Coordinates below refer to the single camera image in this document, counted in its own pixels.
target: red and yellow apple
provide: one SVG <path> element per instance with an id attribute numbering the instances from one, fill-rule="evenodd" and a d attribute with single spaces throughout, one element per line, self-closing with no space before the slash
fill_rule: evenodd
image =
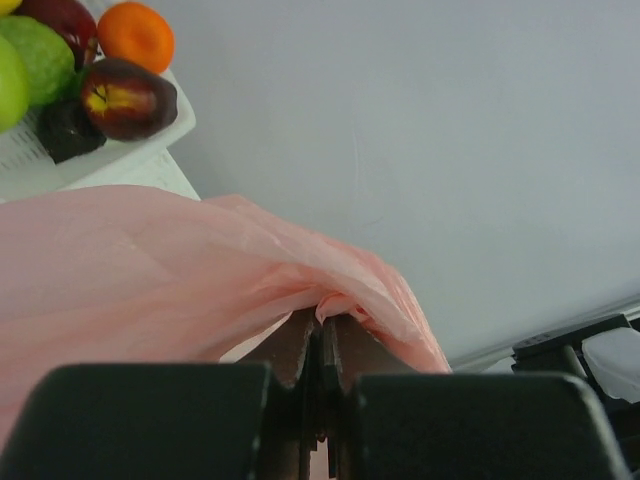
<path id="1" fill-rule="evenodd" d="M 177 91 L 171 82 L 116 57 L 88 67 L 81 97 L 91 122 L 114 140 L 149 138 L 178 116 Z"/>

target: white tray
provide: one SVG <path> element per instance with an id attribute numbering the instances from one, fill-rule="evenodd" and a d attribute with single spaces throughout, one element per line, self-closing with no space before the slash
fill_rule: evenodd
<path id="1" fill-rule="evenodd" d="M 97 20 L 113 2 L 82 0 L 82 3 Z M 195 114 L 173 74 L 167 71 L 163 77 L 178 90 L 178 118 L 150 139 L 131 143 L 107 141 L 95 152 L 55 165 L 33 133 L 36 112 L 30 112 L 15 128 L 0 134 L 0 199 L 18 200 L 69 188 L 82 184 L 87 177 L 100 175 L 105 168 L 117 171 L 120 164 L 129 169 L 136 159 L 145 161 L 183 137 L 195 127 Z"/>

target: dark fruit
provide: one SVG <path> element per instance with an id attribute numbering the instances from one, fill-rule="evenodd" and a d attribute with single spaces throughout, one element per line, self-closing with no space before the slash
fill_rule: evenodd
<path id="1" fill-rule="evenodd" d="M 38 118 L 36 136 L 56 164 L 93 152 L 107 141 L 93 126 L 79 99 L 45 107 Z"/>
<path id="2" fill-rule="evenodd" d="M 149 138 L 178 116 L 176 87 L 128 60 L 107 57 L 89 67 L 82 100 L 91 122 L 108 138 Z"/>
<path id="3" fill-rule="evenodd" d="M 64 38 L 76 70 L 93 62 L 98 49 L 96 22 L 77 0 L 22 0 L 14 14 L 34 18 Z"/>

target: green apple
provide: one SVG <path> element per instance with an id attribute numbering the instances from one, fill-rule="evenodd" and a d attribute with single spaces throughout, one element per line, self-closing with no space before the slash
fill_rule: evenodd
<path id="1" fill-rule="evenodd" d="M 0 36 L 0 132 L 17 124 L 29 108 L 29 76 L 16 49 Z"/>

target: apple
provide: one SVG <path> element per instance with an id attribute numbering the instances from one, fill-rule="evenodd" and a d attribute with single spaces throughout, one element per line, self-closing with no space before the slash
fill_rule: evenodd
<path id="1" fill-rule="evenodd" d="M 98 29 L 91 13 L 77 0 L 22 0 L 14 14 L 31 17 L 64 38 L 75 57 L 76 71 L 93 62 Z"/>
<path id="2" fill-rule="evenodd" d="M 134 63 L 107 57 L 90 65 L 81 98 L 91 122 L 107 138 L 149 138 L 178 116 L 176 87 Z"/>
<path id="3" fill-rule="evenodd" d="M 27 68 L 8 40 L 0 36 L 0 132 L 16 125 L 29 108 Z"/>

